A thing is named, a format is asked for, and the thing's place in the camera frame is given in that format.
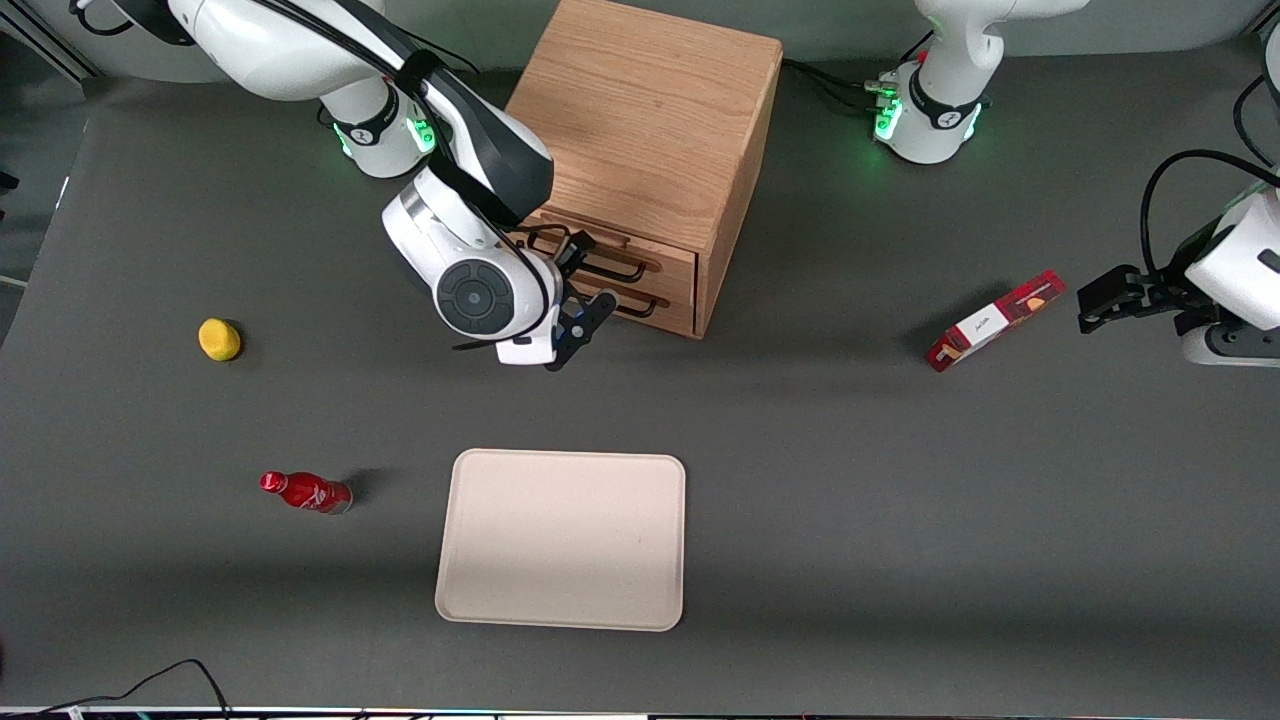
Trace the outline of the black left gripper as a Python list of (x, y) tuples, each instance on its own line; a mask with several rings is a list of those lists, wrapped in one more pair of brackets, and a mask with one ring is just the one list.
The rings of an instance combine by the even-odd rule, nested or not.
[(1094, 295), (1078, 293), (1076, 302), (1082, 334), (1135, 314), (1147, 318), (1172, 313), (1178, 336), (1217, 323), (1217, 304), (1187, 279), (1183, 265), (1166, 265), (1144, 274), (1138, 266), (1115, 266), (1094, 281)]

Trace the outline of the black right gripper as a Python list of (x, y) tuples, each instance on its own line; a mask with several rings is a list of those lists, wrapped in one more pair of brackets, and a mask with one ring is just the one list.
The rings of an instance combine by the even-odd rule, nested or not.
[(595, 332), (620, 307), (618, 296), (603, 290), (593, 296), (579, 292), (570, 277), (584, 268), (596, 242), (588, 232), (567, 233), (552, 255), (556, 269), (557, 310), (550, 341), (554, 357), (543, 366), (548, 372), (563, 369), (573, 355), (593, 340)]

